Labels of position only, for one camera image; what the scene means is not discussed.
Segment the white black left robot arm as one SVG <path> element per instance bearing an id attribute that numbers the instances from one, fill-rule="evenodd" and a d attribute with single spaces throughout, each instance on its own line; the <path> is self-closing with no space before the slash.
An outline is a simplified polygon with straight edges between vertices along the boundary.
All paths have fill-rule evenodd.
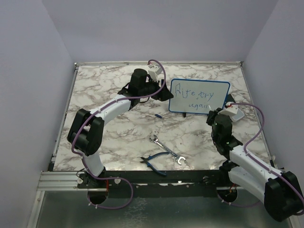
<path id="1" fill-rule="evenodd" d="M 105 181 L 105 167 L 97 153 L 102 143 L 105 125 L 133 109 L 141 99 L 152 98 L 163 102 L 173 98 L 173 94 L 166 86 L 166 80 L 157 78 L 159 74 L 165 73 L 164 68 L 160 65 L 157 67 L 148 71 L 135 69 L 130 82 L 109 102 L 93 111 L 77 111 L 67 140 L 71 143 L 72 152 L 81 156 L 85 171 L 89 174 L 88 181 L 92 186 L 101 187 Z"/>

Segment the blue framed whiteboard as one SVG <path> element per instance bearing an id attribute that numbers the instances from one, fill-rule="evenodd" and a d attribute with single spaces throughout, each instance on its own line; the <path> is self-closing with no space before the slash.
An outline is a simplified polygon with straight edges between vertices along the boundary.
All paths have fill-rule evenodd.
<path id="1" fill-rule="evenodd" d="M 222 108 L 230 89 L 227 81 L 210 81 L 195 79 L 178 79 L 171 81 L 169 111 L 174 113 L 208 114 Z"/>

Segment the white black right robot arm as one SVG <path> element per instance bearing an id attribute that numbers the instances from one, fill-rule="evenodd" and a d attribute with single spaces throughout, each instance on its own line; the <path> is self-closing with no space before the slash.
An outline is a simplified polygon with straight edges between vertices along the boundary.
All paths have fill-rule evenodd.
<path id="1" fill-rule="evenodd" d="M 212 128 L 211 138 L 217 151 L 227 159 L 218 174 L 222 185 L 234 183 L 244 188 L 278 222 L 303 215 L 304 196 L 295 174 L 276 169 L 247 150 L 233 136 L 232 121 L 223 109 L 210 111 L 206 123 Z"/>

